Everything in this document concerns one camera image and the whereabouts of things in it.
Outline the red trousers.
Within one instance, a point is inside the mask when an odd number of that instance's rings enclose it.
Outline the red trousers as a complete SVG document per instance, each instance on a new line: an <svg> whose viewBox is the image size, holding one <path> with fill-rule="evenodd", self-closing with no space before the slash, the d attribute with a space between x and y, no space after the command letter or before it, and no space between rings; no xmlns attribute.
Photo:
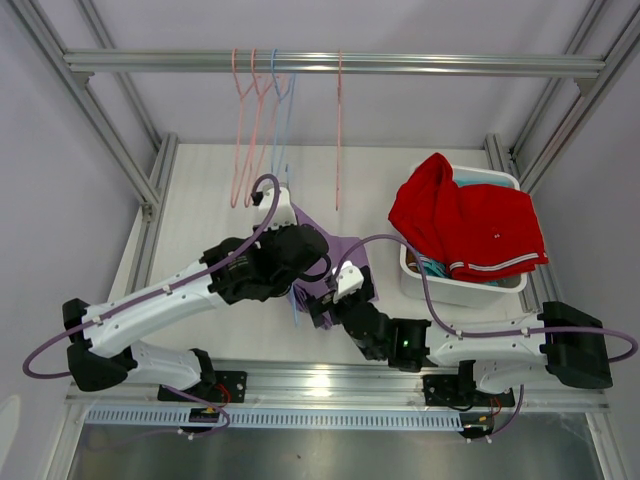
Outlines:
<svg viewBox="0 0 640 480"><path fill-rule="evenodd" d="M487 183L460 186L440 153L399 188L388 219L455 280L498 281L549 262L531 197Z"/></svg>

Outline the blue hanger of teal trousers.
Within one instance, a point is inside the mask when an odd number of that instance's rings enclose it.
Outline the blue hanger of teal trousers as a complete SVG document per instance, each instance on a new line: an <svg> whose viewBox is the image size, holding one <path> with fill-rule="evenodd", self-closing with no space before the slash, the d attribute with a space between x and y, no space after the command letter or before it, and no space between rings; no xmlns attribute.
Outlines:
<svg viewBox="0 0 640 480"><path fill-rule="evenodd" d="M276 93L275 126L272 138L270 172L276 177L280 175L282 170L288 144L297 80L295 74L276 73L278 53L278 49L273 49L270 55L270 74Z"/></svg>

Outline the blue hanger of lilac trousers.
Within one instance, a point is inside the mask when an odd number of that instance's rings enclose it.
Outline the blue hanger of lilac trousers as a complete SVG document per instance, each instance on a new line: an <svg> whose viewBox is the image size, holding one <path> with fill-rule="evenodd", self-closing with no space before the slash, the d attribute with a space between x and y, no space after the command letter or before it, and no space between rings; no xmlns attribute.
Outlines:
<svg viewBox="0 0 640 480"><path fill-rule="evenodd" d="M285 180L286 180L286 184L287 184L287 188L290 192L291 195L291 184L292 184L292 169L289 163L287 163L285 165ZM292 316L293 316L293 322L294 322L294 326L297 328L299 326L299 311L297 308L297 300L296 300L296 291L295 291L295 285L291 286L289 294L288 294L288 298L291 304L291 308L292 308Z"/></svg>

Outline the brown trousers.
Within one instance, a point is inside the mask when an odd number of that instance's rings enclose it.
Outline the brown trousers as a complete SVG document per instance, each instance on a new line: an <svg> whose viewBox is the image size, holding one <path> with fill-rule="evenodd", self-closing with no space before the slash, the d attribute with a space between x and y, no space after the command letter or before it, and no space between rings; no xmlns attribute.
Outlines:
<svg viewBox="0 0 640 480"><path fill-rule="evenodd" d="M412 271L415 274L419 275L420 274L420 266L422 265L420 255L415 255L414 252L409 248L405 248L405 250L406 250L406 257L405 257L406 267L410 271Z"/></svg>

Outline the pink hanger of red trousers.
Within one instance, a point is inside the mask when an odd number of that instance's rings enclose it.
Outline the pink hanger of red trousers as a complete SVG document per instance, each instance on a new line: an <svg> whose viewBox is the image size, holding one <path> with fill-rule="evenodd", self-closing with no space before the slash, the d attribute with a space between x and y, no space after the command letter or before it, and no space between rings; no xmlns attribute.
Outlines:
<svg viewBox="0 0 640 480"><path fill-rule="evenodd" d="M335 177L335 210L339 211L341 202L341 170L342 170L342 106L343 106L343 52L338 50L337 60L337 138L336 138L336 177Z"/></svg>

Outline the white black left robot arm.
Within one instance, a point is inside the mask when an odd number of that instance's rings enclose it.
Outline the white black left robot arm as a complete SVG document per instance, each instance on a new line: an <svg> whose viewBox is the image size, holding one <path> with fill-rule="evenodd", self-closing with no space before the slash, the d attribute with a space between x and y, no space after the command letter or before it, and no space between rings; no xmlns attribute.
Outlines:
<svg viewBox="0 0 640 480"><path fill-rule="evenodd" d="M144 337L208 310L281 297L328 259L328 242L318 230L286 226L261 233L256 242L228 238L173 277L112 304L70 300L63 317L72 333L71 376L83 392L154 383L161 401L226 402L229 389L206 351L174 351Z"/></svg>

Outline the lilac trousers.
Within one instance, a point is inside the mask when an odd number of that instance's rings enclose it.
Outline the lilac trousers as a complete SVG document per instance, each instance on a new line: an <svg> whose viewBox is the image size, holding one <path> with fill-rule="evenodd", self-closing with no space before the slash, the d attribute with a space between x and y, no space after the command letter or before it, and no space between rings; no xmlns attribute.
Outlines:
<svg viewBox="0 0 640 480"><path fill-rule="evenodd" d="M356 245L360 241L360 238L330 234L301 208L295 204L293 204L292 207L299 225L309 225L313 227L325 239L329 247L327 257L329 259L330 266L327 266L326 260L320 259L306 272L304 272L301 278L296 279L293 282L292 290L290 291L290 302L298 312L307 313L311 317L312 323L316 329L329 330L334 325L338 325L340 321L334 320L329 310L313 316L309 304L313 303L315 300L321 299L330 292L330 287L327 284L327 278L332 275L333 270L347 250ZM377 290L373 281L373 274L371 272L370 262L365 248L363 246L359 246L350 253L346 257L346 260L342 265L342 269L347 267L348 262L350 262L354 267L357 267L365 278L363 287L353 295L353 298L364 297L364 295L367 294L369 296L368 301L370 303L376 302L378 300Z"/></svg>

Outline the pink hanger of brown trousers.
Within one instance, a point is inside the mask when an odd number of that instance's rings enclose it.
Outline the pink hanger of brown trousers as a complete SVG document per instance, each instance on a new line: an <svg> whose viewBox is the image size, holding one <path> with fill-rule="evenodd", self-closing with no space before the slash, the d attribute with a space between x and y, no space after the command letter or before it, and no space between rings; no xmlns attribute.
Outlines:
<svg viewBox="0 0 640 480"><path fill-rule="evenodd" d="M244 158L244 160L247 161L246 175L244 177L242 192L239 199L242 200L244 207L249 206L251 185L260 173L262 163L264 161L266 143L269 140L269 137L273 135L275 126L275 107L273 107L271 117L267 121L266 133L264 134L265 139L263 140L262 146L259 146L259 137L263 130L265 105L268 103L268 98L271 93L275 93L275 88L273 86L270 72L268 74L259 74L256 71L256 60L257 51L253 50L250 55L250 74L251 78L252 76L255 76L256 78L256 90L249 97L252 97L255 101L255 109L253 124L248 137Z"/></svg>

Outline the pink hanger of yellow trousers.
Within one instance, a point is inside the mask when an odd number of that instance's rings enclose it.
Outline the pink hanger of yellow trousers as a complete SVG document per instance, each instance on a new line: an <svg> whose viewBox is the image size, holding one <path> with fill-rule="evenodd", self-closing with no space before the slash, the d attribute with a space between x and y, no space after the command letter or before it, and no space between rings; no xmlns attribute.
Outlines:
<svg viewBox="0 0 640 480"><path fill-rule="evenodd" d="M235 148L234 148L234 157L233 157L233 177L230 191L230 206L232 208L236 208L240 199L240 194L242 192L242 185L244 181L244 177L246 175L246 160L241 159L242 153L242 138L244 132L244 120L245 120L245 104L247 98L256 90L256 78L252 76L250 83L246 86L243 86L240 81L239 71L238 71L238 49L234 48L231 54L231 71L232 76L236 88L236 92L238 94L239 100L239 111L238 111L238 121L237 121L237 130L236 130L236 139L235 139Z"/></svg>

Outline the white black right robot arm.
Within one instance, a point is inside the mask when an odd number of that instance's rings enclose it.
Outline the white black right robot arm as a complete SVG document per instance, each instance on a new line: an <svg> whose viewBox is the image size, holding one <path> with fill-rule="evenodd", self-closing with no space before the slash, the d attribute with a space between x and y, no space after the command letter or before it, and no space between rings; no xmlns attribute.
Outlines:
<svg viewBox="0 0 640 480"><path fill-rule="evenodd" d="M478 404L550 378L583 390L613 385L602 322L563 302L544 303L540 313L510 322L508 334L500 335L392 318L376 308L373 294L369 268L347 266L330 290L305 303L314 324L329 319L342 326L367 360L411 373L456 369L453 392L434 393L440 403Z"/></svg>

